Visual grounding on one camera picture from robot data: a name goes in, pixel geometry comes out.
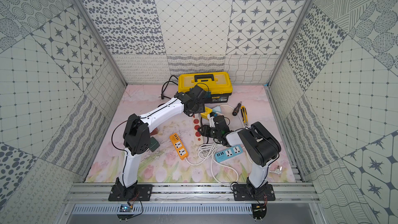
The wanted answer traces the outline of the orange USB power strip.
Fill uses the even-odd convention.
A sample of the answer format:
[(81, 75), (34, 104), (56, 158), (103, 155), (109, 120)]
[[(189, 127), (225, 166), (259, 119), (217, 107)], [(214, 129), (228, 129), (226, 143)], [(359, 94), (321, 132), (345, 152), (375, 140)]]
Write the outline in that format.
[(185, 160), (188, 157), (188, 151), (185, 148), (184, 144), (182, 143), (180, 137), (178, 136), (177, 133), (174, 133), (170, 136), (170, 140), (177, 151), (179, 157), (181, 160)]

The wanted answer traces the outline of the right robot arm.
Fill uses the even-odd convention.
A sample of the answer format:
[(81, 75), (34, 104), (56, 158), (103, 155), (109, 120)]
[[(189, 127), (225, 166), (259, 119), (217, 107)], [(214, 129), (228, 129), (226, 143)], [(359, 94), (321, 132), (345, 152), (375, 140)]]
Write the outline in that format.
[(213, 127), (204, 125), (198, 128), (199, 133), (226, 147), (243, 145), (254, 162), (247, 184), (253, 189), (266, 185), (269, 167), (282, 150), (278, 140), (258, 121), (235, 131), (230, 130), (223, 115), (214, 117), (212, 121)]

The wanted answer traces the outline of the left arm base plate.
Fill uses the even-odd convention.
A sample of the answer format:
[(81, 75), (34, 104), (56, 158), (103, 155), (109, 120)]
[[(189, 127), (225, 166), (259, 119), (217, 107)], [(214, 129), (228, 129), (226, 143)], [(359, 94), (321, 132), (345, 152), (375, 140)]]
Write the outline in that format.
[(115, 184), (112, 186), (108, 201), (110, 202), (127, 202), (131, 200), (141, 200), (142, 202), (150, 201), (153, 185), (138, 184), (137, 182), (126, 188), (119, 178), (116, 178)]

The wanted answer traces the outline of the teal USB power strip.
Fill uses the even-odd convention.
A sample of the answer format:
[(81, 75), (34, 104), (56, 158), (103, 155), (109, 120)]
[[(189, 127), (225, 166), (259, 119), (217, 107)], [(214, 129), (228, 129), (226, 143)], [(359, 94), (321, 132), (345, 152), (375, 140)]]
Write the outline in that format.
[(232, 146), (232, 147), (230, 147), (230, 148), (228, 148), (226, 150), (217, 152), (215, 154), (215, 160), (218, 163), (222, 163), (222, 162), (224, 162), (224, 161), (226, 161), (228, 159), (237, 157), (238, 155), (240, 155), (242, 153), (243, 153), (243, 149), (241, 148), (241, 146), (235, 145), (235, 146)]

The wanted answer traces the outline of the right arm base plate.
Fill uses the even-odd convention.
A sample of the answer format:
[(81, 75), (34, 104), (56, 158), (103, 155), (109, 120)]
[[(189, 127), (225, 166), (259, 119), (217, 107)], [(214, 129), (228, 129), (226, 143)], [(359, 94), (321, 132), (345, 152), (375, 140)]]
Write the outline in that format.
[(233, 182), (230, 185), (235, 201), (275, 201), (273, 186), (269, 183), (260, 188), (254, 188), (251, 184), (238, 184)]

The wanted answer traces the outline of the cream power strip red sockets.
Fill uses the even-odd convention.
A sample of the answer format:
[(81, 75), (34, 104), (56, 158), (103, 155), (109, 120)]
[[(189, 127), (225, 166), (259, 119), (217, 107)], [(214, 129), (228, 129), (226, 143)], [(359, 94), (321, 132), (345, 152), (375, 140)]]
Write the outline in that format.
[(193, 131), (193, 142), (196, 145), (202, 145), (203, 137), (198, 131), (198, 129), (201, 127), (201, 114), (194, 114), (193, 117), (191, 117), (191, 123)]

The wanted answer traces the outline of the yellow cube socket adapter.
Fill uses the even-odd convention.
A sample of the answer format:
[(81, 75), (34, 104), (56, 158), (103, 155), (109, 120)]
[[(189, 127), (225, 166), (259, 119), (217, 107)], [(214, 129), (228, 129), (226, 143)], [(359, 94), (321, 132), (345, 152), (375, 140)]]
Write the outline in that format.
[(211, 113), (212, 109), (209, 107), (205, 107), (205, 112), (201, 113), (201, 117), (208, 120)]

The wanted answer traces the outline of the dark green dragon cube adapter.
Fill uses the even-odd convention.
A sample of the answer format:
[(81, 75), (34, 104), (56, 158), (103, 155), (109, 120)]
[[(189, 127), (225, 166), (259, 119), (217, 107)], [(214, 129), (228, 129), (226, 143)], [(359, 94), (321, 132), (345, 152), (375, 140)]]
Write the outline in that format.
[(160, 143), (154, 138), (151, 137), (150, 139), (150, 151), (155, 152), (160, 147)]

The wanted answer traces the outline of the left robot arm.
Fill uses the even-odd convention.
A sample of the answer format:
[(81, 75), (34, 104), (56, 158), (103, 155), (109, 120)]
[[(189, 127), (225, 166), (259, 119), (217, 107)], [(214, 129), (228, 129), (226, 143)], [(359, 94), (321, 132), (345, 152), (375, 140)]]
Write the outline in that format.
[(150, 134), (162, 123), (181, 113), (187, 116), (205, 112), (209, 93), (196, 85), (187, 92), (177, 92), (168, 102), (143, 115), (132, 114), (124, 123), (125, 163), (118, 182), (127, 189), (138, 182), (141, 156), (149, 149)]

